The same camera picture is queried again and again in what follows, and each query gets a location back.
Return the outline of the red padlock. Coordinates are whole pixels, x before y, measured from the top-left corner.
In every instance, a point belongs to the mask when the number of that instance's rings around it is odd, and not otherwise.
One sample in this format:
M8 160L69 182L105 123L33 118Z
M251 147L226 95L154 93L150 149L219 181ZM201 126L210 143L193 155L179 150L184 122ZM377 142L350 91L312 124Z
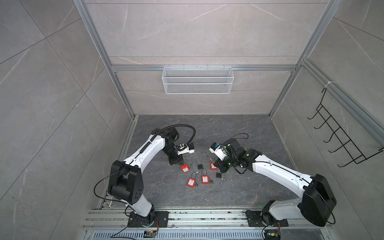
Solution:
M188 164L185 164L181 166L181 170L183 171L183 173L187 173L190 171L190 167Z
M206 169L202 169L202 184L213 184L213 180L209 177Z
M210 163L210 168L212 171L216 171L218 168L214 165L214 163Z
M188 179L187 181L187 186L190 187L190 188L194 188L194 187L197 187L198 186L198 183L197 183L197 174L198 172L193 172L191 174L191 177Z

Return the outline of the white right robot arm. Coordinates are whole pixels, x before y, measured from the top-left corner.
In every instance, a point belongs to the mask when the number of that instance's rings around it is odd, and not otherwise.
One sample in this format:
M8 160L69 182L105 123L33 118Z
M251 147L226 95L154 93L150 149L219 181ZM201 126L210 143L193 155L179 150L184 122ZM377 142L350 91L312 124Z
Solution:
M210 152L217 156L214 166L222 173L230 168L242 168L272 179L297 196L286 201L270 200L257 216L248 212L250 220L275 226L287 219L305 219L315 226L324 227L329 223L329 218L334 217L333 209L337 200L324 176L311 176L292 170L257 150L245 150L234 138L222 144L213 143Z

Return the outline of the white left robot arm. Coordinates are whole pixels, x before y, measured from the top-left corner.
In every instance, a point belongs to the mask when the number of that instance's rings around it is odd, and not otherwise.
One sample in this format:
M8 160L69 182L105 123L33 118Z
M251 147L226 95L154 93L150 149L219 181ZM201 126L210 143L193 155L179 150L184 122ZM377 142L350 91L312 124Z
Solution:
M143 172L159 152L165 153L170 165L182 165L183 155L174 144L179 136L175 126L155 129L130 157L115 161L111 166L108 194L127 204L133 210L132 220L144 227L150 227L156 221L156 212L144 195Z

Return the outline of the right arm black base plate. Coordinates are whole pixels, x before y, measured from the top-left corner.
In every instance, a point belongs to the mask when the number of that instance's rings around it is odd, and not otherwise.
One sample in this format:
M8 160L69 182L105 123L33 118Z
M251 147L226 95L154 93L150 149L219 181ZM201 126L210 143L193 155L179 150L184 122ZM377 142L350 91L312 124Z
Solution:
M289 223L286 219L284 220L276 220L271 214L264 213L262 211L251 211L247 210L245 212L246 217L248 219L249 227L288 227Z

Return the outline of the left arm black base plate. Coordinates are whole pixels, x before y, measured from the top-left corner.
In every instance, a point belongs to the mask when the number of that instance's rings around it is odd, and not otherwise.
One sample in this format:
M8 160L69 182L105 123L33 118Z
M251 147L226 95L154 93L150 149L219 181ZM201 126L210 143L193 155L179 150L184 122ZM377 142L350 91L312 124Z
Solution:
M166 228L169 221L169 212L167 211L155 211L151 212L147 217L142 217L135 214L134 212L130 213L129 217L129 228L148 228L148 227L157 227Z

